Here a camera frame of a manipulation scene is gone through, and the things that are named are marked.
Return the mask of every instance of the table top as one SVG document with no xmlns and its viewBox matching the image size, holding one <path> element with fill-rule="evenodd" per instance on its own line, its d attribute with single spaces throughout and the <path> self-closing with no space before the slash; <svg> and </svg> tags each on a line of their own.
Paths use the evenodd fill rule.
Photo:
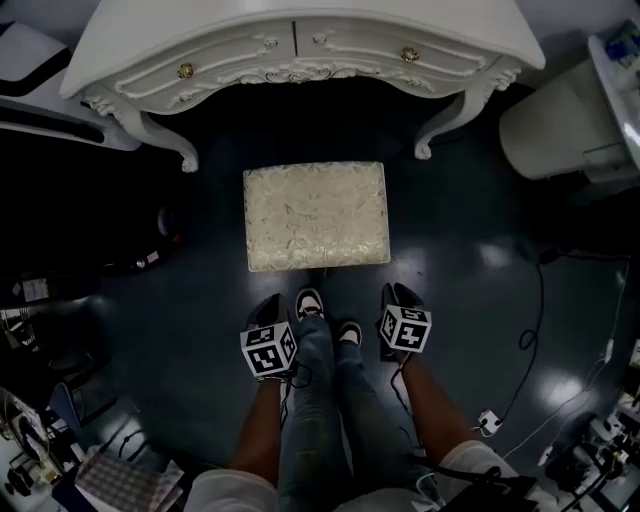
<svg viewBox="0 0 640 512">
<path fill-rule="evenodd" d="M 69 98 L 91 83 L 209 32 L 308 16 L 394 23 L 509 55 L 536 69 L 545 64 L 514 0 L 102 0 L 60 93 Z"/>
</svg>

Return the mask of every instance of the power adapter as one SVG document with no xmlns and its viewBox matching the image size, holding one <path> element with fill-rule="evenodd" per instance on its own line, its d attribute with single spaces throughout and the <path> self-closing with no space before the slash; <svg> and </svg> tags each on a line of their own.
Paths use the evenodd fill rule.
<svg viewBox="0 0 640 512">
<path fill-rule="evenodd" d="M 502 425 L 502 420 L 500 420 L 491 409 L 487 409 L 478 416 L 478 423 L 480 423 L 481 429 L 488 432 L 489 436 L 492 436 L 498 431 L 500 425 Z"/>
</svg>

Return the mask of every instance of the blue jeans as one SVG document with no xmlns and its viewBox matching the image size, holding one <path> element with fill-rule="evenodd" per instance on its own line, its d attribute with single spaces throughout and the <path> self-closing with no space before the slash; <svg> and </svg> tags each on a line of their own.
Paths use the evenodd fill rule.
<svg viewBox="0 0 640 512">
<path fill-rule="evenodd" d="M 387 416 L 364 377 L 360 347 L 344 342 L 335 353 L 329 325 L 305 318 L 298 361 L 313 372 L 295 390 L 295 411 L 282 453 L 280 510 L 325 512 L 378 489 L 415 490 L 425 468 L 407 461 L 408 440 Z M 304 369 L 299 384 L 306 382 Z M 342 446 L 340 414 L 351 447 L 353 475 Z"/>
</svg>

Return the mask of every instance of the person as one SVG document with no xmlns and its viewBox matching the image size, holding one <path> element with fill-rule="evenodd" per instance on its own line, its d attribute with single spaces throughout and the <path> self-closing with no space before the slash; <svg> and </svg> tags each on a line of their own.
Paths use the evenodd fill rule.
<svg viewBox="0 0 640 512">
<path fill-rule="evenodd" d="M 313 377 L 295 390 L 294 412 L 282 457 L 280 385 L 259 383 L 240 433 L 230 469 L 194 481 L 185 512 L 387 512 L 438 510 L 468 483 L 437 477 L 439 496 L 413 464 L 411 447 L 384 411 L 364 376 L 362 330 L 346 322 L 332 342 L 320 294 L 304 288 L 296 299 L 298 361 Z M 476 440 L 470 425 L 418 358 L 402 370 L 418 435 L 426 455 L 449 469 L 485 473 L 498 467 L 516 473 L 493 450 Z M 342 444 L 340 416 L 352 454 L 351 472 Z M 421 493 L 416 482 L 421 477 Z M 529 496 L 539 510 L 557 510 L 539 488 Z"/>
</svg>

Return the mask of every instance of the white toilet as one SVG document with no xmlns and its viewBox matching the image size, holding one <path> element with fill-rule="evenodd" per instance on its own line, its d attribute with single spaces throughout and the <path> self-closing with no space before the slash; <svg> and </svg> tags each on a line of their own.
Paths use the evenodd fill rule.
<svg viewBox="0 0 640 512">
<path fill-rule="evenodd" d="M 507 110 L 500 142 L 513 168 L 531 180 L 576 171 L 592 182 L 638 174 L 591 60 Z"/>
</svg>

